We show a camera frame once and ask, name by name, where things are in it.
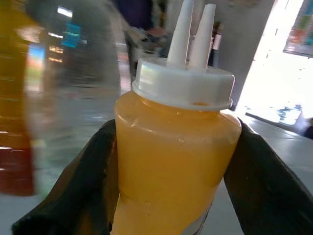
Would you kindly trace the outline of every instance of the bottle cap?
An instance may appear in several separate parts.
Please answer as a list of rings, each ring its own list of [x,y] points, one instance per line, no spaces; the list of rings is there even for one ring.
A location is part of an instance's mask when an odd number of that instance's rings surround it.
[[[148,100],[182,109],[215,111],[231,106],[232,73],[207,67],[215,5],[205,6],[186,64],[193,0],[184,0],[168,58],[140,59],[133,91]]]

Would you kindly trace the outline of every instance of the yellow squeeze bottle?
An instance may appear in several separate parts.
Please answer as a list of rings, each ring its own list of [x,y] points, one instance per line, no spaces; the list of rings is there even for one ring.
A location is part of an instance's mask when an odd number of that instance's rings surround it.
[[[113,235],[201,230],[241,133],[234,76],[207,68],[215,5],[208,4],[186,65],[193,1],[183,2],[167,59],[139,61],[116,103],[120,198]]]

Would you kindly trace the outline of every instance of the nozzle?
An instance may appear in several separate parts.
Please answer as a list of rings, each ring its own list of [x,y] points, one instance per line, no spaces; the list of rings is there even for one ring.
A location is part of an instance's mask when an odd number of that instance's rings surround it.
[[[204,7],[188,65],[189,70],[206,70],[214,24],[215,4]]]
[[[193,0],[184,0],[173,34],[167,65],[184,68],[189,44]]]

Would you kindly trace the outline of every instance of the white wall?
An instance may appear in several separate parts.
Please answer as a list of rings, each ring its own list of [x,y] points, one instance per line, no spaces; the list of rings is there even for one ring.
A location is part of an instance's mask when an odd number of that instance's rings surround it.
[[[245,5],[243,0],[209,0],[217,5],[215,21],[224,24],[219,65],[236,77],[233,105],[236,106],[249,72],[254,54],[275,0],[259,0]]]

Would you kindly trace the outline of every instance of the squeeze bottle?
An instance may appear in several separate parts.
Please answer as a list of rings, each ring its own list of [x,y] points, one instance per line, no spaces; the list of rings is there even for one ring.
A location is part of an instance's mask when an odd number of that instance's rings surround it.
[[[116,103],[114,235],[198,234],[241,133],[221,111],[232,104],[234,76],[207,67],[213,4],[186,64],[192,9],[185,0],[168,58],[141,59],[133,91]]]
[[[30,196],[32,150],[23,88],[28,44],[38,26],[19,8],[23,2],[0,0],[0,193]]]

